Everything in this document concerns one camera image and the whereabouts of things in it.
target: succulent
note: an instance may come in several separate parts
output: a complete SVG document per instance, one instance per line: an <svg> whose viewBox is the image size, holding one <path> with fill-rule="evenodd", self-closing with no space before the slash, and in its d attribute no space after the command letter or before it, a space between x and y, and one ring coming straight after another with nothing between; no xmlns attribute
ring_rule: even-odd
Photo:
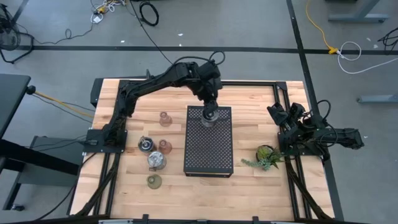
<svg viewBox="0 0 398 224"><path fill-rule="evenodd" d="M272 147L259 146L257 148L257 162L248 161L246 159L241 159L241 161L249 167L262 167L264 171L267 171L271 166L278 168L277 162L282 162L280 159L281 157L282 155L275 152Z"/></svg>

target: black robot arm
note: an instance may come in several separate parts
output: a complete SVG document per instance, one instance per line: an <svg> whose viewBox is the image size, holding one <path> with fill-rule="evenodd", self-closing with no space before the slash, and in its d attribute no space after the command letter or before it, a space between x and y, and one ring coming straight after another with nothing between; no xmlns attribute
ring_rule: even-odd
<svg viewBox="0 0 398 224"><path fill-rule="evenodd" d="M160 75L148 75L143 82L120 80L111 121L102 130L105 146L123 147L126 142L126 119L133 114L138 98L166 87L187 86L199 100L203 100L204 117L217 110L218 90L223 87L219 63L212 59L206 59L201 66L195 62L178 63L184 58L188 57L178 59Z"/></svg>
<svg viewBox="0 0 398 224"><path fill-rule="evenodd" d="M327 147L334 144L351 149L364 146L357 129L335 129L327 122L330 109L325 117L306 113L304 107L298 103L293 103L289 111L285 111L279 103L267 109L275 124L281 127L278 138L280 149L285 155L323 156L323 160L326 161L330 157Z"/></svg>

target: gray floor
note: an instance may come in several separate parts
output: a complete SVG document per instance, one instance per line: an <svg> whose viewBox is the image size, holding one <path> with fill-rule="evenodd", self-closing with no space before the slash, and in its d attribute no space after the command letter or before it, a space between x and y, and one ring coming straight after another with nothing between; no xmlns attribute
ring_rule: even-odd
<svg viewBox="0 0 398 224"><path fill-rule="evenodd" d="M355 41L363 49L373 49L376 44L377 50L381 50L382 45L377 39L396 28L398 2L381 1L374 8L375 13L389 13L392 16L383 24L335 24L327 21L329 12L350 12L365 1L358 1L357 5L312 1L310 13L324 28L332 46L340 47L343 42ZM0 2L7 4L14 14L22 1ZM319 31L305 17L305 3L305 0L293 0L304 47L324 49ZM296 48L285 1L164 0L154 1L154 4L160 12L160 23L157 27L146 27L160 46ZM63 38L66 28L70 28L73 34L84 33L90 27L90 7L89 0L30 0L18 23L40 41L54 41ZM152 46L152 43L136 19L125 8L117 7L85 37L59 45ZM7 56L19 53L8 52ZM165 54L174 60L184 55L207 56L210 52ZM392 58L362 56L357 62L343 62L343 66L357 71ZM356 98L359 95L396 92L398 62L359 75L348 75L338 67L335 55L307 55L307 60L317 99L328 99L333 104L329 122L334 127L359 128L366 144L359 151L338 146L330 150L345 219L395 223L398 152L394 138L398 133L398 121L394 115L398 107L359 105ZM158 52L38 50L15 65L1 63L0 73L30 75L31 84L39 91L71 103L90 106L94 78L143 75L147 68L156 74L163 72L167 66L168 62ZM228 52L220 70L224 79L304 79L298 54ZM89 126L89 123L26 96L5 138L27 145L35 135L75 138L85 134ZM15 175L3 172L0 176L0 203L5 200ZM37 218L57 204L67 192L68 188L64 187L24 186L16 202L26 205L27 210L0 211L0 222ZM52 217L65 216L66 207L64 203Z"/></svg>

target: wooden table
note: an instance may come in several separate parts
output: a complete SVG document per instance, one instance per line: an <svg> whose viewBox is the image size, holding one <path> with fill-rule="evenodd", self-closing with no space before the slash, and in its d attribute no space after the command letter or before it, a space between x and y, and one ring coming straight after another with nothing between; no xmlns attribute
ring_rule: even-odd
<svg viewBox="0 0 398 224"><path fill-rule="evenodd" d="M105 79L98 100L94 129L108 123L119 80ZM304 105L307 97L302 82L287 82L290 102ZM285 164L264 172L248 167L242 158L255 159L255 150L262 144L278 146L279 128L269 116L267 106L274 104L269 86L224 86L218 104L231 106L233 117L234 174L228 178L186 177L183 172L187 105L203 105L188 88L166 88L139 98L136 110L127 120L127 148L121 156L112 218L142 218L184 220L293 220ZM162 127L159 113L166 111L173 124ZM158 143L166 139L173 145L167 155L167 166L156 172L163 184L157 190L148 188L147 158L137 148L141 136L150 136ZM71 214L79 211L98 186L103 154L97 154L81 169L73 199ZM316 156L302 156L307 189L324 212L333 216L328 186L321 160ZM300 215L303 203L297 190ZM108 191L105 190L100 213L104 213Z"/></svg>

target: perforated metal panel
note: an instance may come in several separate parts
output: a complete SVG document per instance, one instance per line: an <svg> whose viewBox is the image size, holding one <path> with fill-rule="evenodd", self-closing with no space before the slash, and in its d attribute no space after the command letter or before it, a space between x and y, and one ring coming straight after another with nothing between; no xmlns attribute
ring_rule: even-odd
<svg viewBox="0 0 398 224"><path fill-rule="evenodd" d="M201 123L202 111L202 106L188 106L184 172L232 174L231 108L219 107L219 117L211 128Z"/></svg>

